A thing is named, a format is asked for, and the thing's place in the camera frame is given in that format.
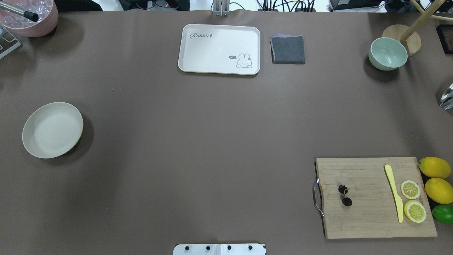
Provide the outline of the cream round plate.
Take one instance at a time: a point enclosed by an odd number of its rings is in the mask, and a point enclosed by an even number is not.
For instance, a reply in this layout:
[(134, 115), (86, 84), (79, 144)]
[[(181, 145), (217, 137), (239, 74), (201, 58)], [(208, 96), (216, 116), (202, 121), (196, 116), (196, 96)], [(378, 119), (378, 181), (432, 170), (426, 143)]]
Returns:
[(22, 142), (36, 158), (50, 159), (70, 151), (81, 138), (84, 120), (80, 111), (65, 102), (49, 103), (26, 121)]

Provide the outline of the cream rabbit tray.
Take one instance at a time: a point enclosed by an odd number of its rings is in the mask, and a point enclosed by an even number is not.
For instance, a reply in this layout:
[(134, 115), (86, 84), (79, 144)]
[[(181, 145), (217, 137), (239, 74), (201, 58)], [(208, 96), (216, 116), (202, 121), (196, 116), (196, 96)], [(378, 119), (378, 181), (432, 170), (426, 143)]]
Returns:
[(188, 24), (182, 30), (178, 67), (192, 73), (256, 75), (260, 39), (255, 27)]

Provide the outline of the dark red cherry pair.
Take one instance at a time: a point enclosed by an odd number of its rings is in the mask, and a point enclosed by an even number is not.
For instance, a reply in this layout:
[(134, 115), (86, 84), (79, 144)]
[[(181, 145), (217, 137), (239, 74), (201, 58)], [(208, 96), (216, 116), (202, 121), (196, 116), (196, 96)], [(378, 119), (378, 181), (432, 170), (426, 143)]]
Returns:
[(348, 192), (349, 189), (345, 185), (339, 185), (338, 191), (341, 194), (341, 202), (344, 206), (351, 206), (352, 205), (352, 200), (351, 198), (348, 197)]

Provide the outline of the black framed wooden tray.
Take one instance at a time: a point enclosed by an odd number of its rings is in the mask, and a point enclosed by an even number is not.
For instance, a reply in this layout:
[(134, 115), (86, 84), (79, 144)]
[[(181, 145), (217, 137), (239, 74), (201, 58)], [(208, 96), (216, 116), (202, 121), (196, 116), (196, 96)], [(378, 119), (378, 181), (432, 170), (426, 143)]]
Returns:
[(441, 24), (436, 28), (441, 46), (445, 54), (453, 54), (453, 25)]

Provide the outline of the grey folded cloth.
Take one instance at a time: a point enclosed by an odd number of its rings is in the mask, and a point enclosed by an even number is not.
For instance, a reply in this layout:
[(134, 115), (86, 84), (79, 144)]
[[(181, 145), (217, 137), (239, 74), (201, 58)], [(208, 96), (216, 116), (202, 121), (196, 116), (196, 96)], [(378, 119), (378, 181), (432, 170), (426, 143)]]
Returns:
[(270, 37), (274, 63), (305, 64), (304, 37), (276, 34)]

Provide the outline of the bamboo cutting board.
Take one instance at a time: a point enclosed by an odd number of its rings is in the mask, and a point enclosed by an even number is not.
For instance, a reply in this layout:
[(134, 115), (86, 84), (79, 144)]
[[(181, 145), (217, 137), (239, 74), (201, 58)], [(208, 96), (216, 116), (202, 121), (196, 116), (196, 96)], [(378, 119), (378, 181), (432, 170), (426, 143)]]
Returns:
[[(403, 181), (419, 185), (417, 201), (427, 212), (424, 222), (415, 223), (406, 216), (398, 222), (385, 164), (392, 167), (399, 196)], [(437, 236), (417, 158), (316, 158), (315, 169), (313, 191), (320, 194), (314, 200), (327, 239)], [(351, 206), (342, 204), (339, 185), (349, 189)]]

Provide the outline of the mint green bowl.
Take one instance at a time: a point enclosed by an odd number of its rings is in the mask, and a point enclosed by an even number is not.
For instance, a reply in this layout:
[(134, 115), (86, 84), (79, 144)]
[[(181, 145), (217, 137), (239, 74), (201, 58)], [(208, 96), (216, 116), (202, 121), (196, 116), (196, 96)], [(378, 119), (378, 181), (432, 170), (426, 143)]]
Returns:
[(407, 62), (408, 57), (403, 44), (389, 37), (375, 39), (368, 52), (370, 63), (382, 71), (400, 68)]

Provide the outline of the yellow plastic knife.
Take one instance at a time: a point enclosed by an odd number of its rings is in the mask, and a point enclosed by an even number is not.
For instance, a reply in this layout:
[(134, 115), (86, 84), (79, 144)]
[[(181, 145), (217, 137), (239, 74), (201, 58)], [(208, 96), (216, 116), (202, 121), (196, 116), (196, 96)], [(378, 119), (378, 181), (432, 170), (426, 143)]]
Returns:
[(391, 191), (392, 191), (392, 195), (393, 195), (393, 198), (394, 198), (395, 207), (396, 207), (396, 211), (397, 211), (398, 222), (402, 223), (403, 222), (403, 200), (402, 200), (402, 198), (399, 196), (399, 194), (397, 192), (396, 183), (395, 183), (395, 177), (394, 177), (394, 173), (393, 173), (392, 167), (389, 164), (385, 164), (384, 165), (384, 171), (385, 171), (385, 174), (387, 176), (387, 179), (388, 179)]

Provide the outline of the upper lemon slice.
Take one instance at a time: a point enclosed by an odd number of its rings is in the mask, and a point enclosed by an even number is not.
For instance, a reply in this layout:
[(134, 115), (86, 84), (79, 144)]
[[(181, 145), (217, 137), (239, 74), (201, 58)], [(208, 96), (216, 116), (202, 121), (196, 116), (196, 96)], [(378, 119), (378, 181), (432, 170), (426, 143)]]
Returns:
[(400, 186), (402, 195), (409, 200), (417, 200), (421, 191), (419, 185), (411, 180), (405, 180)]

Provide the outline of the lemon slice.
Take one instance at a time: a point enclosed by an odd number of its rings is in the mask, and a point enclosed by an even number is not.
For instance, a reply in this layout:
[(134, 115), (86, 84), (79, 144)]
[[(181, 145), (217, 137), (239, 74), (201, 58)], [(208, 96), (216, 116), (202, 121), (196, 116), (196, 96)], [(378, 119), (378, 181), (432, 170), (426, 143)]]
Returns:
[(426, 209), (416, 200), (408, 200), (403, 206), (403, 212), (408, 219), (415, 223), (422, 223), (427, 217)]
[(417, 200), (421, 191), (419, 185), (411, 180), (405, 180), (400, 186), (402, 195), (409, 200)]

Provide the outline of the lower lemon slice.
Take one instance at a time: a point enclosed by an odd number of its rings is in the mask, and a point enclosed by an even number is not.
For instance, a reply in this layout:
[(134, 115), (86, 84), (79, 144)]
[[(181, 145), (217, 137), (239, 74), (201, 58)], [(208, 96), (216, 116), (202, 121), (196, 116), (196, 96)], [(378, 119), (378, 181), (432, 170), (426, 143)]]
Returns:
[(415, 223), (422, 223), (427, 217), (426, 209), (416, 200), (408, 200), (403, 206), (403, 212), (408, 219)]

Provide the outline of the far whole lemon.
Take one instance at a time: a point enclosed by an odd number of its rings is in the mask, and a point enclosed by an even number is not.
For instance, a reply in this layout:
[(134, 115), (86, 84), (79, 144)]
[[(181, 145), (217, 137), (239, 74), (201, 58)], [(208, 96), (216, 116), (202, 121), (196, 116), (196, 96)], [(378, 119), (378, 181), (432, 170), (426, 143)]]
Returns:
[(430, 178), (446, 179), (450, 176), (452, 168), (444, 159), (437, 157), (426, 157), (418, 162), (420, 171)]

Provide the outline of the whole lemon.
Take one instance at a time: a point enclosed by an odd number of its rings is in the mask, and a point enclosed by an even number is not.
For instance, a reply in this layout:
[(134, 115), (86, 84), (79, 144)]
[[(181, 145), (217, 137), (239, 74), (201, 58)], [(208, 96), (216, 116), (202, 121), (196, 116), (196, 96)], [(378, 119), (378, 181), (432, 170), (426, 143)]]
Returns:
[(430, 178), (426, 181), (424, 190), (429, 198), (440, 204), (453, 202), (453, 187), (442, 178)]
[(420, 171), (430, 178), (446, 179), (450, 176), (452, 168), (444, 159), (437, 157), (426, 157), (418, 162)]

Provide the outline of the pink bowl with ice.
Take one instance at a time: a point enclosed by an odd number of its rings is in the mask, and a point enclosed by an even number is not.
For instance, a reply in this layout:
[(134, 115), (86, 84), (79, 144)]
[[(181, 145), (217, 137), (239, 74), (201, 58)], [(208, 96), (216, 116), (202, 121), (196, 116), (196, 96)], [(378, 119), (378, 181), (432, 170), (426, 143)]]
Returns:
[(58, 8), (54, 0), (2, 0), (0, 21), (22, 36), (46, 36), (57, 27)]

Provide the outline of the steel ice scoop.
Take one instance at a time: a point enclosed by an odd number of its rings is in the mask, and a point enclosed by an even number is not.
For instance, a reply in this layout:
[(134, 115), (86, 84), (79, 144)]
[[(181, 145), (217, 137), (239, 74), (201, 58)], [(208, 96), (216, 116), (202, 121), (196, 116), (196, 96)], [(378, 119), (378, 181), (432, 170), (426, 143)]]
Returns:
[(453, 110), (453, 83), (451, 83), (442, 94), (438, 104), (446, 111)]

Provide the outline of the near whole lemon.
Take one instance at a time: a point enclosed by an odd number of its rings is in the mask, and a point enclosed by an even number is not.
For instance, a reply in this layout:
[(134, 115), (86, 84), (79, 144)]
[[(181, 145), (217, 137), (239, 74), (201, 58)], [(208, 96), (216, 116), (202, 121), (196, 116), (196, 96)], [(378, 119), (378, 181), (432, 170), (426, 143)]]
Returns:
[(429, 198), (440, 204), (453, 202), (453, 187), (442, 178), (430, 178), (426, 181), (424, 190)]

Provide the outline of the green lime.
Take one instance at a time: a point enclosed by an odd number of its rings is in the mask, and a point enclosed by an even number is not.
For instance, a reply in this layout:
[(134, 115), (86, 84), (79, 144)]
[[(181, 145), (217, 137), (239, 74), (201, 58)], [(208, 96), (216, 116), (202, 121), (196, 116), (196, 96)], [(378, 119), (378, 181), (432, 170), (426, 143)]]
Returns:
[(439, 204), (432, 209), (432, 216), (445, 224), (453, 224), (453, 207), (451, 205)]

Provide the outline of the wooden cup rack stand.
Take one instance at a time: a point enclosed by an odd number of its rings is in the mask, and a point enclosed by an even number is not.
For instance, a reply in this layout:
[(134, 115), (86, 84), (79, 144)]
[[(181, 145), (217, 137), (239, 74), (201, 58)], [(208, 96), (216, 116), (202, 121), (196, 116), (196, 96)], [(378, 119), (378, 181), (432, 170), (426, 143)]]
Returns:
[(413, 56), (421, 48), (421, 38), (416, 31), (424, 22), (428, 19), (451, 22), (452, 18), (435, 15), (435, 12), (445, 3), (445, 0), (435, 0), (427, 10), (424, 10), (415, 0), (411, 0), (410, 2), (420, 13), (418, 19), (411, 26), (402, 24), (391, 25), (383, 31), (382, 37), (392, 38), (400, 42), (406, 48), (408, 56)]

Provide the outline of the aluminium frame post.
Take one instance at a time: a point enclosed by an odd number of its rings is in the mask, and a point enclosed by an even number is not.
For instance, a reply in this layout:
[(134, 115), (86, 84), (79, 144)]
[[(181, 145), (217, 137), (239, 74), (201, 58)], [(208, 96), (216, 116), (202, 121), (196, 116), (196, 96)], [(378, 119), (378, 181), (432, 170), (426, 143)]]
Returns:
[(217, 17), (230, 16), (230, 0), (213, 0), (212, 13)]

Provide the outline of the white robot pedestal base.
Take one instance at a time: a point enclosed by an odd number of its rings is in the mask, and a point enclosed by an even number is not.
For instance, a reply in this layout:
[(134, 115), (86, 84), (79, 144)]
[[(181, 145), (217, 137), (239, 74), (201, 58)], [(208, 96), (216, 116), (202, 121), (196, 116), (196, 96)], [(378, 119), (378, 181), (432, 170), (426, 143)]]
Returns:
[(266, 246), (259, 243), (179, 244), (173, 255), (266, 255)]

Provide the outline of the black handled muddler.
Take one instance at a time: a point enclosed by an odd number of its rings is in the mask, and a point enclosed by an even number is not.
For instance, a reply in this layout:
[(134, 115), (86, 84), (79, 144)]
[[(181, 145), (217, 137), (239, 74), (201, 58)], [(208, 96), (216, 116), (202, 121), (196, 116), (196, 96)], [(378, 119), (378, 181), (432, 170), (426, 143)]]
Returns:
[(18, 16), (22, 16), (26, 19), (31, 20), (32, 22), (37, 22), (39, 21), (39, 15), (37, 13), (33, 13), (27, 10), (24, 10), (22, 8), (19, 8), (15, 5), (11, 5), (9, 3), (6, 3), (4, 1), (0, 1), (0, 8), (3, 10), (6, 10), (8, 12), (14, 13)]

